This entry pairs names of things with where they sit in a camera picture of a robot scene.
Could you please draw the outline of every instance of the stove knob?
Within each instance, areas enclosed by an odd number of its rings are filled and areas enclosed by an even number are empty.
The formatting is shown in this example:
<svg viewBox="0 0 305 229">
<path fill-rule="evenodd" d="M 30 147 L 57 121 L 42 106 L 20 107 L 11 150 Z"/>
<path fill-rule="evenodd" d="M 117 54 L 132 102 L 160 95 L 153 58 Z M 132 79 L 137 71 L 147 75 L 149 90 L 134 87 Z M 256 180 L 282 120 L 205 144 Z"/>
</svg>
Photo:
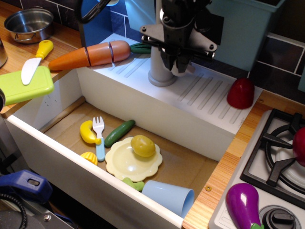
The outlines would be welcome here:
<svg viewBox="0 0 305 229">
<path fill-rule="evenodd" d="M 296 229 L 295 216 L 280 208 L 266 212 L 262 221 L 265 229 Z"/>
</svg>

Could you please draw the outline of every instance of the robotic arm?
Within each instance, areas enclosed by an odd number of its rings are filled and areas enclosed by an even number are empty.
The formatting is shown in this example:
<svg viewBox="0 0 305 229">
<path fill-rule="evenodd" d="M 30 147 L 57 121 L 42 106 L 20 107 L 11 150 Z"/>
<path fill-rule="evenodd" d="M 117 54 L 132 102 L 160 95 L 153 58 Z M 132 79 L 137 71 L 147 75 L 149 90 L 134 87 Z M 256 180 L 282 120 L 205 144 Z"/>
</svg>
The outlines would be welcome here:
<svg viewBox="0 0 305 229">
<path fill-rule="evenodd" d="M 162 0 L 160 22 L 142 26 L 143 43 L 158 47 L 164 66 L 184 73 L 194 58 L 211 61 L 217 45 L 203 36 L 210 29 L 210 0 Z"/>
</svg>

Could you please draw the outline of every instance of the green cutting board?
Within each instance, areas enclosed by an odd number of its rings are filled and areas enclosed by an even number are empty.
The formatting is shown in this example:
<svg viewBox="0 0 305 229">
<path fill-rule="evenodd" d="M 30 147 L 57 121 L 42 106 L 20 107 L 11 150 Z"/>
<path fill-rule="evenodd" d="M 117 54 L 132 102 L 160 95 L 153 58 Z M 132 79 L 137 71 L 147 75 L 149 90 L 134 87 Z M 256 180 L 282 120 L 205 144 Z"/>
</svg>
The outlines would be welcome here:
<svg viewBox="0 0 305 229">
<path fill-rule="evenodd" d="M 5 105 L 27 101 L 42 95 L 50 94 L 54 84 L 50 70 L 39 66 L 28 85 L 21 81 L 21 71 L 0 76 L 0 88 L 5 95 Z"/>
</svg>

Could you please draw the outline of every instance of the purple eggplant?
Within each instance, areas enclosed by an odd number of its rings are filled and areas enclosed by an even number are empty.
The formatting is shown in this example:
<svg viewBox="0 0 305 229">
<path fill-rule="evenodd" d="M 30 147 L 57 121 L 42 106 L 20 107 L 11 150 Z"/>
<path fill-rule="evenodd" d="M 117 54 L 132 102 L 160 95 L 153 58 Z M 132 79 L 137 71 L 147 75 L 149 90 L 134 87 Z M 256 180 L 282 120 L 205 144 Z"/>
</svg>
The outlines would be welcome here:
<svg viewBox="0 0 305 229">
<path fill-rule="evenodd" d="M 250 184 L 233 185 L 226 195 L 229 214 L 238 229 L 261 227 L 258 215 L 258 192 Z"/>
</svg>

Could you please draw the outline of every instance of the tile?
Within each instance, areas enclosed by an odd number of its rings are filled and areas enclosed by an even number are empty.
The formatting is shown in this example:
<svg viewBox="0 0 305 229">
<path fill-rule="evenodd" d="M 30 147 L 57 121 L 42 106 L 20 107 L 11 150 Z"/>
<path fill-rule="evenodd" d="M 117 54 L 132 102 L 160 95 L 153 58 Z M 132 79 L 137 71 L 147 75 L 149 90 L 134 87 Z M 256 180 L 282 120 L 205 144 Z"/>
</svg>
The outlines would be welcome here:
<svg viewBox="0 0 305 229">
<path fill-rule="evenodd" d="M 231 65 L 228 65 L 226 63 L 223 63 L 223 62 L 220 62 L 220 61 L 217 61 L 217 60 L 205 61 L 205 60 L 196 59 L 193 62 L 196 63 L 196 64 L 199 64 L 201 66 L 204 66 L 206 68 L 215 70 L 219 73 L 229 75 L 229 76 L 234 77 L 236 79 L 245 78 L 245 77 L 248 76 L 247 71 L 242 70 L 240 68 L 233 67 Z"/>
<path fill-rule="evenodd" d="M 249 77 L 260 88 L 305 104 L 305 93 L 299 91 L 301 77 L 263 63 L 257 63 Z"/>
<path fill-rule="evenodd" d="M 78 21 L 74 16 L 74 11 L 62 6 L 58 6 L 58 9 L 61 16 L 61 23 L 64 26 L 79 31 Z"/>
<path fill-rule="evenodd" d="M 112 31 L 118 35 L 126 37 L 124 16 L 113 11 L 110 12 L 112 21 Z"/>
<path fill-rule="evenodd" d="M 22 8 L 20 0 L 2 0 L 3 2 L 9 3 L 10 5 Z"/>
<path fill-rule="evenodd" d="M 258 60 L 294 73 L 302 51 L 302 47 L 267 37 Z"/>
<path fill-rule="evenodd" d="M 305 68 L 305 52 L 303 53 L 302 59 L 300 61 L 300 64 L 299 64 L 299 66 L 298 66 L 298 68 L 296 70 L 296 74 L 302 75 L 304 68 Z"/>
<path fill-rule="evenodd" d="M 32 1 L 21 0 L 21 2 L 24 9 L 28 9 L 36 6 L 43 7 L 44 9 L 50 11 L 53 14 L 54 22 L 61 24 L 61 19 L 56 4 L 49 1 L 41 1 L 41 0 L 32 0 Z"/>
<path fill-rule="evenodd" d="M 124 0 L 119 0 L 118 4 L 116 4 L 115 6 L 110 6 L 110 10 L 123 14 L 123 15 L 127 15 L 127 10 L 126 10 L 126 6 L 125 6 L 125 1 Z"/>
<path fill-rule="evenodd" d="M 70 9 L 75 9 L 75 0 L 49 0 L 51 2 L 57 3 L 61 6 L 68 7 Z"/>
<path fill-rule="evenodd" d="M 142 34 L 139 31 L 130 28 L 129 20 L 127 17 L 125 18 L 125 23 L 126 23 L 126 37 L 135 40 L 137 42 L 142 42 Z"/>
</svg>

